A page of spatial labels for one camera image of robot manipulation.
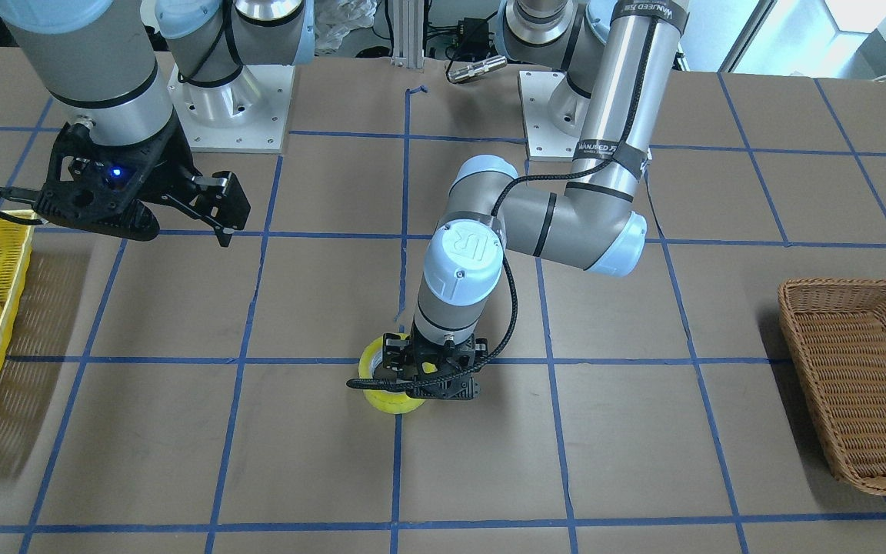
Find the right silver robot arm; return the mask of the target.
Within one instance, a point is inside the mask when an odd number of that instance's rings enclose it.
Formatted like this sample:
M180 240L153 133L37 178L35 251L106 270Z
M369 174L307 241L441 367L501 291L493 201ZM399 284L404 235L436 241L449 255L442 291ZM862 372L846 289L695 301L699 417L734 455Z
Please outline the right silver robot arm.
M0 18L65 112L38 190L0 187L0 219L151 241L151 205L207 225L222 248L251 206L234 172L204 175L204 135L250 148L251 124L274 124L275 95L254 67L292 67L315 53L312 1L158 1L175 59L161 78L130 1L0 1Z

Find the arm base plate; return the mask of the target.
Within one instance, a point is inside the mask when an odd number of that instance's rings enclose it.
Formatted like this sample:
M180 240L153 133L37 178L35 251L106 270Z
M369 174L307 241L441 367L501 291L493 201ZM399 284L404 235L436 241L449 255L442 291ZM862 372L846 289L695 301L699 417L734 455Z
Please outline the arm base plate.
M588 97L559 71L521 70L518 84L528 160L569 162L579 141Z
M280 155L295 76L294 66L251 65L231 83L201 88L180 82L175 66L168 93L193 152Z

